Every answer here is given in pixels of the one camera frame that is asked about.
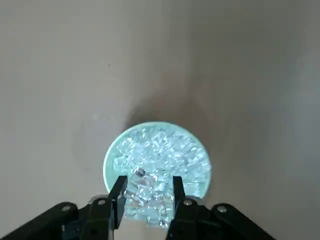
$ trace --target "ice cube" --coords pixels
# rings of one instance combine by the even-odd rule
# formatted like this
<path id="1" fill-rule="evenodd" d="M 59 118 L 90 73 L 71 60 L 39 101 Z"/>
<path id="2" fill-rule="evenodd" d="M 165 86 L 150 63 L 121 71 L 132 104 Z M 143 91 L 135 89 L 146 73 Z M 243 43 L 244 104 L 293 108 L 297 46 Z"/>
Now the ice cube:
<path id="1" fill-rule="evenodd" d="M 190 195 L 195 197 L 200 196 L 199 182 L 184 182 L 183 188 L 184 188 L 185 195 Z"/>

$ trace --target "clear plastic pieces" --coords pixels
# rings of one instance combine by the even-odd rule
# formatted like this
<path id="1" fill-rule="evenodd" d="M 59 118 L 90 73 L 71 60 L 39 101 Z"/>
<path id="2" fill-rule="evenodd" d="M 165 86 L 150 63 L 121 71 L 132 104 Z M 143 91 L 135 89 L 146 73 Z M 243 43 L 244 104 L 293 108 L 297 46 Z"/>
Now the clear plastic pieces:
<path id="1" fill-rule="evenodd" d="M 128 175 L 124 215 L 148 226 L 167 228 L 173 217 L 173 176 L 181 176 L 186 195 L 199 197 L 211 165 L 202 146 L 187 133 L 144 127 L 116 146 L 113 170 Z"/>

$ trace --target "screw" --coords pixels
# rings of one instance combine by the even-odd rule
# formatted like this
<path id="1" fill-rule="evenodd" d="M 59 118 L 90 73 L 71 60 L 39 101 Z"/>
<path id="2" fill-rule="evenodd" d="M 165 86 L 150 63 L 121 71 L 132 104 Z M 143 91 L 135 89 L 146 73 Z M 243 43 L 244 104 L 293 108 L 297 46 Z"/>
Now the screw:
<path id="1" fill-rule="evenodd" d="M 226 207 L 223 206 L 223 205 L 220 205 L 217 207 L 217 210 L 220 212 L 220 213 L 225 213 L 227 211 Z"/>
<path id="2" fill-rule="evenodd" d="M 190 205 L 192 205 L 192 201 L 189 200 L 189 199 L 186 199 L 186 200 L 183 201 L 183 204 L 187 205 L 187 206 L 190 206 Z"/>
<path id="3" fill-rule="evenodd" d="M 66 206 L 64 206 L 61 210 L 63 211 L 63 212 L 66 212 L 66 211 L 68 211 L 68 210 L 70 210 L 70 206 L 69 205 L 66 205 Z"/>
<path id="4" fill-rule="evenodd" d="M 100 200 L 100 201 L 98 201 L 98 205 L 103 205 L 103 204 L 105 204 L 105 203 L 106 203 L 105 200 Z"/>

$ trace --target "beige surface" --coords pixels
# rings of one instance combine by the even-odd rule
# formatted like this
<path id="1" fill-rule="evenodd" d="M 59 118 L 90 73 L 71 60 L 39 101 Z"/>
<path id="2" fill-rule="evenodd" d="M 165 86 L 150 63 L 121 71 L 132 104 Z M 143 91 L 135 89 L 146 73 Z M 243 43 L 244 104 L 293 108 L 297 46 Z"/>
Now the beige surface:
<path id="1" fill-rule="evenodd" d="M 0 235 L 58 202 L 104 194 L 112 140 L 163 120 L 208 149 L 208 206 L 234 204 L 277 239 L 317 239 L 319 7 L 1 0 Z M 123 222 L 115 239 L 164 234 Z"/>

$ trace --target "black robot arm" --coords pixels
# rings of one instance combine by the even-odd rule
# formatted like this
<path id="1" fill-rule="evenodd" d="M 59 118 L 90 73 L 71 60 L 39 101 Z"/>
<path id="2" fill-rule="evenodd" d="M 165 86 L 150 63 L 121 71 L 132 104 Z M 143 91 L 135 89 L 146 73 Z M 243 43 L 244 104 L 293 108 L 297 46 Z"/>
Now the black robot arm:
<path id="1" fill-rule="evenodd" d="M 119 176 L 108 196 L 78 209 L 62 202 L 9 233 L 2 240 L 113 240 L 124 215 L 128 177 Z M 275 240 L 230 204 L 208 209 L 185 195 L 173 177 L 174 218 L 166 240 Z"/>

